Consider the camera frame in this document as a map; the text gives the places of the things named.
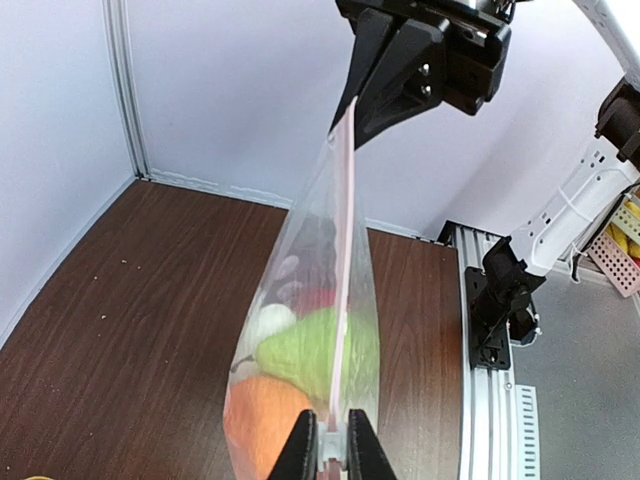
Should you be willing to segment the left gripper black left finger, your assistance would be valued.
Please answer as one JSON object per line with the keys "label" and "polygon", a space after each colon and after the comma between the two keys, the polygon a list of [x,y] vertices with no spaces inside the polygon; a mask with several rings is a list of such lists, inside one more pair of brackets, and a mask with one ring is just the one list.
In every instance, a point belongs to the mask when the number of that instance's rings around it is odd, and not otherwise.
{"label": "left gripper black left finger", "polygon": [[303,410],[267,479],[316,480],[318,451],[316,414],[312,410]]}

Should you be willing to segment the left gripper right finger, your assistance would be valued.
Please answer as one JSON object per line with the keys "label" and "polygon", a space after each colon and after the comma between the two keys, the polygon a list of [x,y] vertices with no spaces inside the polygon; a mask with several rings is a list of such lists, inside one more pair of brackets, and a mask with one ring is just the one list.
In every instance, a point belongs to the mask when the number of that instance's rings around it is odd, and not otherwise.
{"label": "left gripper right finger", "polygon": [[361,409],[348,414],[347,467],[349,480],[395,480],[377,434]]}

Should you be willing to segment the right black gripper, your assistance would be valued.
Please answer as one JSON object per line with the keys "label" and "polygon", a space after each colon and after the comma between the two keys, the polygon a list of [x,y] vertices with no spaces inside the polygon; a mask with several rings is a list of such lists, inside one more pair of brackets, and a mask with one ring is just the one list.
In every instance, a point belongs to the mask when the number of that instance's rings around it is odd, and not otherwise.
{"label": "right black gripper", "polygon": [[497,93],[510,1],[339,1],[355,35],[331,128],[352,103],[355,147],[446,102],[468,114]]}

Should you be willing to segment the orange fruit toy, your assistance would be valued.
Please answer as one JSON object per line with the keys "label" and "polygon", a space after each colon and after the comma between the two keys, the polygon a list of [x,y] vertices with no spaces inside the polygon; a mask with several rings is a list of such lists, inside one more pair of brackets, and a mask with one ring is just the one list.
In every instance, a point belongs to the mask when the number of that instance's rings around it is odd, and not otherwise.
{"label": "orange fruit toy", "polygon": [[309,397],[274,377],[257,375],[232,385],[224,431],[238,479],[266,479]]}

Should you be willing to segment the light green pepper toy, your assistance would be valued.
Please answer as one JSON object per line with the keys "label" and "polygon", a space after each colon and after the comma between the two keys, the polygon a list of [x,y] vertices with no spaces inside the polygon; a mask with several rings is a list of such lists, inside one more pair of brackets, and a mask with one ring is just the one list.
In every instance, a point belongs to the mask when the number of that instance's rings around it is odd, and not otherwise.
{"label": "light green pepper toy", "polygon": [[[327,402],[336,333],[335,310],[317,310],[260,342],[255,360],[264,373],[291,383],[313,399]],[[379,366],[377,323],[360,314],[349,314],[341,373],[344,406],[362,408],[377,402]]]}

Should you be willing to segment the clear zip top bag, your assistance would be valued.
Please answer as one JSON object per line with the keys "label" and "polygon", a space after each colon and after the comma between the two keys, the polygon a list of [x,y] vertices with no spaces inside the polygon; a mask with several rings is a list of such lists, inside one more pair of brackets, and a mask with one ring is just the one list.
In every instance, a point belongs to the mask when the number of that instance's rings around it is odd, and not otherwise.
{"label": "clear zip top bag", "polygon": [[320,424],[326,460],[353,410],[379,417],[373,264],[355,172],[355,110],[330,131],[285,217],[228,375],[224,432],[235,476],[265,479],[299,414]]}

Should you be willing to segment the white eggplant toy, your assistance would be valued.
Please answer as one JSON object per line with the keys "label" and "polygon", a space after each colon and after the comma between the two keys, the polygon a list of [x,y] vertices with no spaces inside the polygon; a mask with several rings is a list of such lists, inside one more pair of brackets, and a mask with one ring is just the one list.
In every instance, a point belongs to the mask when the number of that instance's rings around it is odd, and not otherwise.
{"label": "white eggplant toy", "polygon": [[262,307],[251,320],[250,342],[252,345],[258,345],[264,339],[291,327],[296,322],[296,314],[286,305],[270,304]]}

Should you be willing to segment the small red fruit toy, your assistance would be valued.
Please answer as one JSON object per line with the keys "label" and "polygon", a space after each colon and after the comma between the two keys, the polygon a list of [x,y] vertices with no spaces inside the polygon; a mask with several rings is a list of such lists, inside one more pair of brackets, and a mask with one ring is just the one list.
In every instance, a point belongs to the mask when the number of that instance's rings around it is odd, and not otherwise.
{"label": "small red fruit toy", "polygon": [[317,310],[335,306],[336,291],[327,288],[304,288],[292,303],[293,312],[303,318]]}

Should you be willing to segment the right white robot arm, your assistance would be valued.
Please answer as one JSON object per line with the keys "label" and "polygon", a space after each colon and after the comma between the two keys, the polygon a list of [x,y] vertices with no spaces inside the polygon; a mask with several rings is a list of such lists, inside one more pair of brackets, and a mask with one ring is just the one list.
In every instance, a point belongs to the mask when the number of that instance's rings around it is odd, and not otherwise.
{"label": "right white robot arm", "polygon": [[519,102],[493,115],[481,108],[503,87],[515,17],[522,1],[342,1],[355,43],[336,114],[353,123],[362,147],[385,130],[442,104],[479,117],[431,127],[426,135],[455,160],[434,169],[448,203],[445,220],[503,231],[527,273],[542,277],[599,214],[639,179],[639,51],[624,29],[637,21],[631,2],[618,15],[606,1],[575,8],[615,56],[623,75],[602,103],[584,151],[555,151],[569,133],[563,76],[583,73],[567,54],[576,34],[559,2],[541,13],[543,37],[531,65],[506,85]]}

